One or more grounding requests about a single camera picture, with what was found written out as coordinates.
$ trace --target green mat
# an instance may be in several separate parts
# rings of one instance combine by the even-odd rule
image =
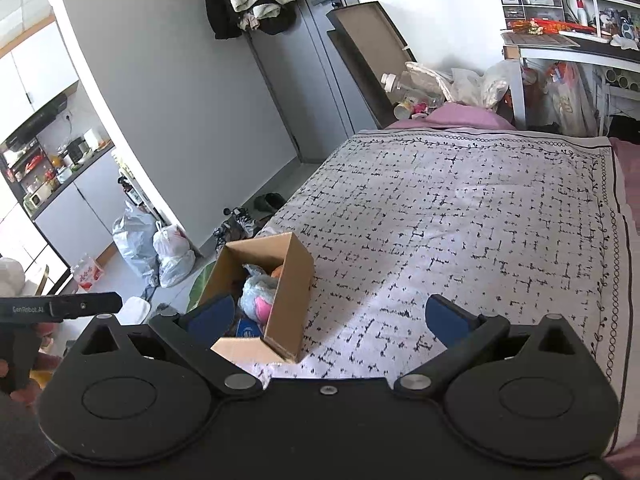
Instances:
[[[202,269],[202,272],[196,278],[196,281],[193,282],[193,286],[191,287],[191,291],[189,293],[189,304],[187,306],[187,312],[193,310],[198,306],[198,301],[200,300],[200,297],[204,292],[204,287],[209,281],[209,276],[211,275],[215,264],[215,262],[211,262],[204,269]]]

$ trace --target cardboard box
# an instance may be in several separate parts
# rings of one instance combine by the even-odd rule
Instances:
[[[309,306],[314,259],[293,233],[228,243],[221,251],[198,305],[219,294],[229,294],[242,281],[242,264],[267,272],[284,264],[273,309],[263,338],[220,338],[211,349],[236,363],[295,363],[302,346]]]

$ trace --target gray door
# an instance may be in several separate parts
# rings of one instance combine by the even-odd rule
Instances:
[[[325,160],[354,133],[375,123],[351,74],[335,50],[326,14],[332,1],[298,0],[296,24],[268,36],[252,32],[250,42],[285,126],[305,162]],[[340,0],[342,5],[357,0]]]

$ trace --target slipper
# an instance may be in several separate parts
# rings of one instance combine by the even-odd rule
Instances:
[[[280,193],[267,193],[257,196],[254,200],[254,207],[264,213],[275,214],[287,203]]]

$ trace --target hand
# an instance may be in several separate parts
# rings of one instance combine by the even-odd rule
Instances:
[[[55,329],[55,323],[39,323],[33,327],[36,334],[41,338],[50,338],[51,333]],[[38,371],[53,371],[60,363],[60,357],[48,355],[40,352],[36,359],[34,370]],[[9,372],[9,365],[6,361],[0,359],[0,378],[5,377]],[[11,393],[10,397],[16,402],[21,402],[25,406],[31,406],[38,398],[40,393],[40,385],[34,379],[30,379],[27,386],[21,390],[16,390]]]

